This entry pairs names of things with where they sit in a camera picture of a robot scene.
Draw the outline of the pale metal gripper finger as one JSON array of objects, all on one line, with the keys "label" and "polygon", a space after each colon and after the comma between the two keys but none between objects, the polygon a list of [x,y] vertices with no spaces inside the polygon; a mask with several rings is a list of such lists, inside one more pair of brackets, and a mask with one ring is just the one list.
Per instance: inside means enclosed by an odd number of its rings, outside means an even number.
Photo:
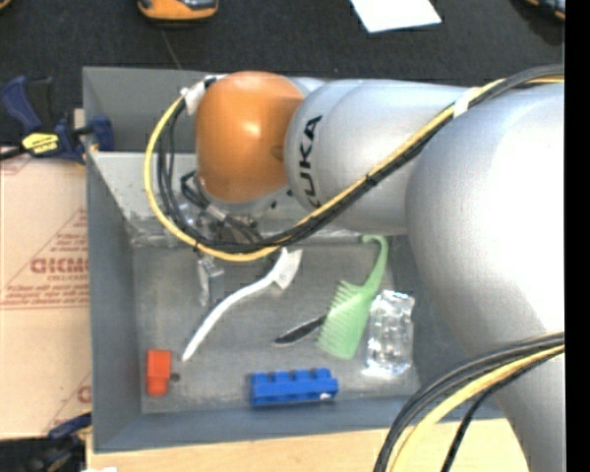
[{"label": "pale metal gripper finger", "polygon": [[213,308],[224,295],[224,268],[212,256],[202,256],[198,261],[198,275],[201,304]]}]

